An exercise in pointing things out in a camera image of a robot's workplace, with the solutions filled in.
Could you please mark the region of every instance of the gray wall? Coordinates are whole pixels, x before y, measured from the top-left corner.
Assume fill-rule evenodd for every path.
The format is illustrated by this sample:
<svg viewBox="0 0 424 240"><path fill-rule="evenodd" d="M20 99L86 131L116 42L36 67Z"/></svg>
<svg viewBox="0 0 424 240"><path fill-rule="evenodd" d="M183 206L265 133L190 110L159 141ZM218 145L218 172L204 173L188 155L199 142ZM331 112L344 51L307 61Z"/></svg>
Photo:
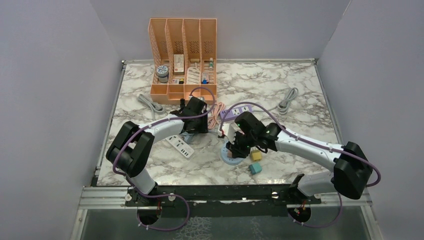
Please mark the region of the gray wall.
<svg viewBox="0 0 424 240"><path fill-rule="evenodd" d="M318 67L344 140L382 173L384 239L423 239L424 1L353 0Z"/></svg>
<svg viewBox="0 0 424 240"><path fill-rule="evenodd" d="M0 239L70 237L120 65L88 0L0 3Z"/></svg>
<svg viewBox="0 0 424 240"><path fill-rule="evenodd" d="M319 58L349 0L91 0L119 56L152 59L150 18L217 18L218 58Z"/></svg>

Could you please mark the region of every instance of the marble tabletop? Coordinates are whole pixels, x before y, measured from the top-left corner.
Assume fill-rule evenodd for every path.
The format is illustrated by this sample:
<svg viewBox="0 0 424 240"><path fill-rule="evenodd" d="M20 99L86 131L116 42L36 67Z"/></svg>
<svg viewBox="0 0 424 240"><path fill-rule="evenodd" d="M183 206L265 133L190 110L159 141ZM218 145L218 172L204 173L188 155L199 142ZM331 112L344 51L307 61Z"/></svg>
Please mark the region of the marble tabletop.
<svg viewBox="0 0 424 240"><path fill-rule="evenodd" d="M217 63L218 101L226 106L241 101L259 103L270 109L288 92L296 87L299 94L290 105L286 115L277 110L272 113L287 128L320 141L337 143L330 113L312 63ZM148 107L137 101L138 94L149 96L154 65L152 63L128 64L122 81L119 98L113 115L106 150L126 121L136 124L152 121ZM167 112L178 109L166 105ZM271 119L263 112L254 115L265 125ZM156 119L165 117L156 114ZM236 166L224 163L220 149L224 140L215 134L198 134L190 145L194 154L184 158L165 140L153 145L147 162L152 178L160 185L234 185L234 184L284 184L290 183L298 174L315 174L325 168L299 156L270 150L262 154L259 162L262 172L251 175L246 158ZM112 164L103 159L97 181L98 186L127 186L121 175L114 174Z"/></svg>

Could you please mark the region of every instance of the coiled gray cable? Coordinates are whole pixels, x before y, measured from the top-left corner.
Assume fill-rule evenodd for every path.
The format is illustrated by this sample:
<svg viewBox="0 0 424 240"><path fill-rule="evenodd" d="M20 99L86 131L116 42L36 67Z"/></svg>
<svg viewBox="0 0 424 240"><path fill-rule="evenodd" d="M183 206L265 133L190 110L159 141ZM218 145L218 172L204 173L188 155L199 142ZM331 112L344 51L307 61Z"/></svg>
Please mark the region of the coiled gray cable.
<svg viewBox="0 0 424 240"><path fill-rule="evenodd" d="M298 96L299 89L296 87L292 87L288 90L288 93L284 96L284 98L277 104L277 106L268 109L268 111L272 111L274 109L278 109L278 112L282 115L287 114L289 112L290 103ZM255 110L255 112L264 112L263 110Z"/></svg>
<svg viewBox="0 0 424 240"><path fill-rule="evenodd" d="M151 115L153 117L153 121L156 120L155 119L155 113L158 113L158 114L165 113L165 108L162 105L160 105L157 102L153 102L153 101L149 100L143 94L138 95L137 100L140 103L146 104L147 106L150 107Z"/></svg>

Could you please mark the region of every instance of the power strip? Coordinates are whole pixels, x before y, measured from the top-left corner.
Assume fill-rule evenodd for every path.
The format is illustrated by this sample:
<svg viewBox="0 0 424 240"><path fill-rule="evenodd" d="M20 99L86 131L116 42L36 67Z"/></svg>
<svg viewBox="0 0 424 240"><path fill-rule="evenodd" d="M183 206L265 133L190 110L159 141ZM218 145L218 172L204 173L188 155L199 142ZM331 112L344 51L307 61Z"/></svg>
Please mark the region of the power strip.
<svg viewBox="0 0 424 240"><path fill-rule="evenodd" d="M182 154L187 159L190 158L195 152L191 146L185 143L179 136L172 135L166 138L168 143L170 143L180 154Z"/></svg>
<svg viewBox="0 0 424 240"><path fill-rule="evenodd" d="M240 114L244 113L244 112L251 112L253 113L252 107L249 105L244 105L244 106L238 106L235 107L233 109L231 109L231 112L228 113L228 115L225 117L224 119L224 115L227 112L227 110L223 110L219 113L219 116L221 117L221 119L224 122L228 122L231 120L236 119Z"/></svg>

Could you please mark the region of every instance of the white power strip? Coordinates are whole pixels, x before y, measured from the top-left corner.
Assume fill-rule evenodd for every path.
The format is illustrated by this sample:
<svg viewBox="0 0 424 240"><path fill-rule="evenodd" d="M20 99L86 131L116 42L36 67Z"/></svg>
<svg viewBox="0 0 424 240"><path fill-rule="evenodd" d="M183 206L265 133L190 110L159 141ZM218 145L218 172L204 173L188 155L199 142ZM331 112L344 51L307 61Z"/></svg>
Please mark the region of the white power strip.
<svg viewBox="0 0 424 240"><path fill-rule="evenodd" d="M185 143L179 136L172 135L166 138L168 143L170 143L180 154L186 158L190 158L191 155L195 152L191 146Z"/></svg>

